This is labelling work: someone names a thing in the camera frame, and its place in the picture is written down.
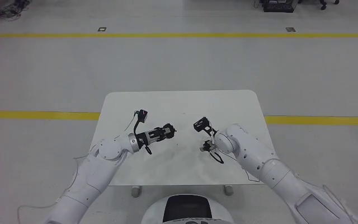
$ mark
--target gray floor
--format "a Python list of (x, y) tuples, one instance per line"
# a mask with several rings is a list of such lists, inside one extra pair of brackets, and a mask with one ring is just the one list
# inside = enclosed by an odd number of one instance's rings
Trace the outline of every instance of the gray floor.
[[(0, 120), (0, 221), (16, 223), (20, 204), (47, 205), (67, 187), (76, 163), (87, 153), (96, 122)], [(355, 186), (358, 127), (270, 125), (276, 152), (313, 184), (328, 185), (358, 211)], [(294, 223), (286, 205), (264, 185), (235, 186), (231, 197), (220, 186), (147, 186), (134, 199), (130, 187), (109, 187), (90, 207), (81, 223), (139, 223), (145, 210), (171, 194), (195, 193), (226, 206), (242, 223)], [(24, 208), (23, 223), (36, 223), (48, 209)]]
[[(249, 0), (34, 1), (13, 32), (358, 32), (358, 2), (306, 1), (295, 13), (263, 13)], [(0, 39), (0, 110), (101, 110), (113, 91), (251, 89), (265, 115), (358, 116), (357, 39)], [(0, 120), (0, 223), (20, 204), (57, 199), (84, 155), (96, 122)], [(327, 184), (358, 213), (358, 127), (269, 125), (280, 158), (305, 180)], [(225, 205), (235, 221), (293, 223), (267, 187), (109, 187), (81, 223), (138, 223), (162, 197), (197, 193)], [(37, 223), (48, 209), (23, 209)]]

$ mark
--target table leg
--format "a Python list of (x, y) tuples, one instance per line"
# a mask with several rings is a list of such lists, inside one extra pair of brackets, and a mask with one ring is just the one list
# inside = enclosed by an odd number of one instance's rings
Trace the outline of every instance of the table leg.
[(142, 186), (132, 186), (132, 197), (137, 198), (142, 192)]
[(234, 188), (231, 185), (224, 185), (224, 193), (226, 196), (231, 196), (234, 194)]

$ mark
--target white table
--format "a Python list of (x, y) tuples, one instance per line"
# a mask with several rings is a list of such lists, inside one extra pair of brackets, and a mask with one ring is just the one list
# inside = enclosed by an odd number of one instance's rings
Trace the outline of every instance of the white table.
[[(129, 154), (111, 185), (255, 184), (236, 161), (221, 155), (224, 164), (219, 164), (208, 152), (199, 150), (202, 138), (208, 135), (196, 132), (193, 124), (204, 116), (216, 130), (239, 123), (274, 152), (257, 96), (250, 90), (110, 93), (91, 146), (123, 133), (134, 111), (140, 109), (148, 112), (148, 118), (139, 124), (137, 133), (166, 123), (177, 132), (172, 139), (151, 144), (152, 155), (144, 148)], [(123, 134), (133, 132), (134, 123)]]

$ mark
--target yellow tape line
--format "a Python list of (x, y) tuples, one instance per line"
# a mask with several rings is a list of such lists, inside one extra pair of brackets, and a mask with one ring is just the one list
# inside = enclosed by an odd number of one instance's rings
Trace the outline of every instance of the yellow tape line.
[(0, 111), (0, 119), (98, 120), (100, 113), (54, 111)]
[(358, 38), (358, 33), (0, 34), (0, 38)]
[[(55, 111), (0, 111), (0, 119), (98, 120), (100, 113)], [(358, 125), (355, 116), (265, 116), (267, 124)]]
[(358, 125), (355, 116), (265, 116), (267, 124)]

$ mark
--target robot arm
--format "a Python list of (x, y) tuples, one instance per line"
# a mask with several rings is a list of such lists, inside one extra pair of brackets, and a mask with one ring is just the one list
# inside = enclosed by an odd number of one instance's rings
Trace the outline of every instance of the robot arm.
[(238, 124), (216, 133), (214, 142), (224, 153), (233, 152), (243, 169), (280, 196), (297, 223), (353, 223), (337, 199), (323, 188), (297, 178), (272, 149)]
[[(138, 121), (134, 133), (138, 123), (144, 123), (147, 117), (147, 112), (144, 110), (136, 113)], [(142, 146), (150, 152), (148, 145), (172, 138), (174, 132), (174, 127), (166, 124), (163, 128), (158, 127), (148, 132), (99, 141), (78, 167), (71, 186), (58, 199), (54, 209), (43, 223), (79, 223), (88, 207), (107, 188), (128, 152), (134, 154)]]

